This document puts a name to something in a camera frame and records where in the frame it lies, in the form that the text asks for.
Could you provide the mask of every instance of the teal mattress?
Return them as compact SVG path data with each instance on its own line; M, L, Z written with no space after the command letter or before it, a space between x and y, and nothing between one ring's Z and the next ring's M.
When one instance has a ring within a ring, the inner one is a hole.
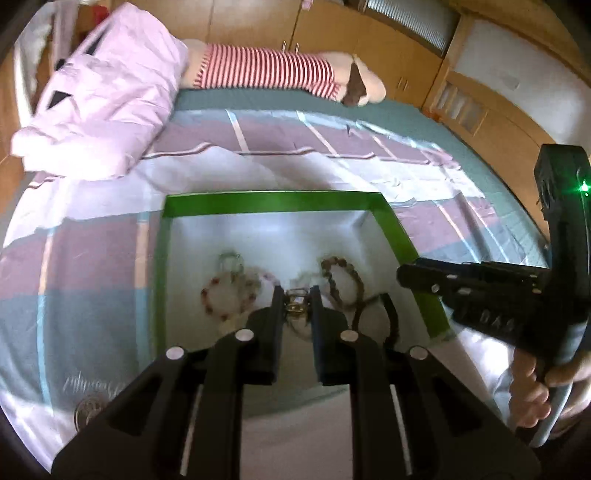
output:
M434 142L460 163L466 174L494 206L503 224L525 250L529 263L546 266L546 241L529 214L505 183L446 127L405 103L385 100L377 105L346 108L299 90L212 89L181 90L175 110L289 110L317 112L362 120L415 140Z

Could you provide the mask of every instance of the red striped shirt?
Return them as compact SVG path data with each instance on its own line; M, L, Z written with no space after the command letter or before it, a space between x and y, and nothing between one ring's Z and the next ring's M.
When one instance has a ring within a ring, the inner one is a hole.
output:
M339 90L330 63L315 55L215 44L207 46L193 86L302 89L330 99Z

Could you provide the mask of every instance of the wall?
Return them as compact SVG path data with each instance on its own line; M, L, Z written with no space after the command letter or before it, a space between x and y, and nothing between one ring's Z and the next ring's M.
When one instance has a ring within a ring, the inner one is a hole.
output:
M545 51L476 20L455 70L508 98L557 143L591 154L591 89Z

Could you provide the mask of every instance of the brown beaded bracelet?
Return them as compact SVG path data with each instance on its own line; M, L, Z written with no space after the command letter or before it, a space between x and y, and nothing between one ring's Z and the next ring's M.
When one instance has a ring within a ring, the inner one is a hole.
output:
M336 282L333 278L332 272L330 271L332 267L341 267L355 282L355 286L357 286L357 294L353 303L345 304L343 299L340 297L339 289L336 287ZM359 273L357 273L357 270L355 270L355 267L352 264L348 263L344 258L341 257L329 257L320 262L320 268L322 269L322 276L329 282L330 296L333 297L339 308L342 310L348 310L356 308L358 305L363 303L365 286L361 280L361 277L359 276Z

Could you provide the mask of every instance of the cabinet door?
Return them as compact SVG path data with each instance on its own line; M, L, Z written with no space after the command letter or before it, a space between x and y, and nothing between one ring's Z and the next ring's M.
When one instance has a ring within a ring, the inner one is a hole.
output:
M301 0L215 0L207 41L245 47L289 46Z
M368 26L359 39L355 53L383 81L386 97L397 98L404 84L404 58L400 50L401 33L382 22L368 18Z
M126 0L115 0L116 8ZM136 7L158 18L175 37L207 38L213 0L129 0Z
M404 65L404 80L398 89L396 100L421 108L435 81L442 59L402 32L396 33Z
M367 17L358 11L315 0L310 10L300 12L291 49L299 44L302 52L353 53L366 22Z

